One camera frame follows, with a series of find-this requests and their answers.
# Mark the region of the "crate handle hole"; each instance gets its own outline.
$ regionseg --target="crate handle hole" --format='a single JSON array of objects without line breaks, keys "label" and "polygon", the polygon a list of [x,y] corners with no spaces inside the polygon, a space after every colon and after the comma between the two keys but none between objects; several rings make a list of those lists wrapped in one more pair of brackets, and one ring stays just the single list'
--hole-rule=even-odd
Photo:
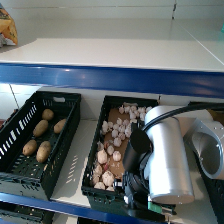
[{"label": "crate handle hole", "polygon": [[20,125],[21,130],[23,130],[24,129],[24,126],[23,126],[22,121],[19,121],[19,125]]},{"label": "crate handle hole", "polygon": [[4,156],[4,152],[3,152],[3,150],[0,148],[0,152],[1,152],[1,154]]},{"label": "crate handle hole", "polygon": [[53,100],[55,102],[58,102],[58,103],[64,103],[65,102],[65,98],[64,97],[53,97]]},{"label": "crate handle hole", "polygon": [[5,147],[5,145],[3,144],[3,148],[5,149],[5,151],[7,152],[7,148]]}]

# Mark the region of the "white wall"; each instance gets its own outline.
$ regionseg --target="white wall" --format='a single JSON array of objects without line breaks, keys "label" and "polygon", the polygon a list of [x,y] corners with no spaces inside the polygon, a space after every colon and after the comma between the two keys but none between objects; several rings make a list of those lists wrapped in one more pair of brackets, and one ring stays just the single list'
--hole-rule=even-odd
[{"label": "white wall", "polygon": [[223,18],[223,0],[2,0],[15,19]]}]

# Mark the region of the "metal part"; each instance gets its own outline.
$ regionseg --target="metal part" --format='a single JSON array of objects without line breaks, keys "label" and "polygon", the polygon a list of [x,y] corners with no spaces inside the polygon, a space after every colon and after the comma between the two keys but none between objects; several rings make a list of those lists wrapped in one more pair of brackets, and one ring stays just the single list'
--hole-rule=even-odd
[{"label": "metal part", "polygon": [[[150,112],[145,123],[151,120]],[[192,202],[193,188],[178,120],[165,119],[150,128],[147,134],[154,152],[149,157],[144,177],[149,180],[152,201],[162,204]]]},{"label": "metal part", "polygon": [[217,121],[196,119],[184,136],[185,143],[198,155],[203,172],[211,179],[224,179],[224,128]]}]

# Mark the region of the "blue shelf edge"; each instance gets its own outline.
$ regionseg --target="blue shelf edge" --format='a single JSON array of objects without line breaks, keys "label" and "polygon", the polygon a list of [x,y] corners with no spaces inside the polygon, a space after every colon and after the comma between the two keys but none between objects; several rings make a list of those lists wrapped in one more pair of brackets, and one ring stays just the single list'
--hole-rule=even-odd
[{"label": "blue shelf edge", "polygon": [[75,215],[78,217],[99,220],[103,222],[124,224],[124,223],[136,223],[136,224],[154,224],[154,222],[140,220],[129,216],[116,215],[112,213],[104,213],[101,211],[92,210],[76,205],[65,204],[55,201],[44,201],[35,198],[29,198],[19,195],[11,195],[0,193],[0,201],[8,202],[12,204],[19,204],[23,206],[29,206],[39,208],[43,210],[53,211],[57,213],[63,213],[67,215]]},{"label": "blue shelf edge", "polygon": [[0,83],[224,98],[224,72],[0,63]]}]

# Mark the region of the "white tile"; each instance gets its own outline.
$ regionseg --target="white tile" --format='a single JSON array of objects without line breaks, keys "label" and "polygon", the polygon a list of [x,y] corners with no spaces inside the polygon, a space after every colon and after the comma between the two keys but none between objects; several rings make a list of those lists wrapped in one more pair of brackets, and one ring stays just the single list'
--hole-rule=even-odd
[{"label": "white tile", "polygon": [[55,213],[52,224],[76,224],[77,220],[76,216]]},{"label": "white tile", "polygon": [[105,18],[158,18],[171,19],[173,6],[121,6],[121,7],[61,7],[61,8],[9,8],[8,13],[18,19],[105,19]]},{"label": "white tile", "polygon": [[38,89],[41,88],[41,86],[29,86],[29,85],[11,85],[13,92],[16,93],[22,93],[22,94],[33,94]]},{"label": "white tile", "polygon": [[196,5],[223,5],[223,0],[177,0],[177,6],[196,6]]},{"label": "white tile", "polygon": [[112,7],[112,6],[173,6],[174,0],[1,0],[5,8],[31,8],[31,7]]},{"label": "white tile", "polygon": [[19,105],[19,108],[21,108],[26,102],[26,100],[28,100],[31,96],[32,95],[29,95],[29,94],[15,94],[15,98]]},{"label": "white tile", "polygon": [[224,19],[224,5],[177,5],[175,19]]},{"label": "white tile", "polygon": [[13,113],[14,109],[18,109],[13,94],[0,93],[1,107],[0,107],[0,119],[6,120]]},{"label": "white tile", "polygon": [[9,84],[0,84],[0,93],[12,93]]}]

